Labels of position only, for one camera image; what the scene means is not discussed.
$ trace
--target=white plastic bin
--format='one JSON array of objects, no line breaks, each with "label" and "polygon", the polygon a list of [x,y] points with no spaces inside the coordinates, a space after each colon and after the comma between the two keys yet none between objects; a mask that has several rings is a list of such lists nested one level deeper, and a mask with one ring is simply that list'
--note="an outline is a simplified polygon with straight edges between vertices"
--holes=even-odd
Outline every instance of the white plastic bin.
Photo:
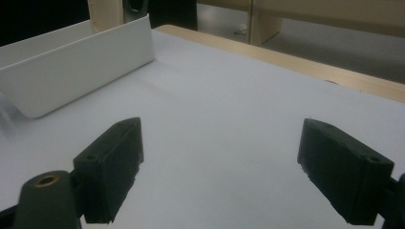
[{"label": "white plastic bin", "polygon": [[154,58],[148,15],[100,33],[85,21],[0,47],[0,92],[40,117]]}]

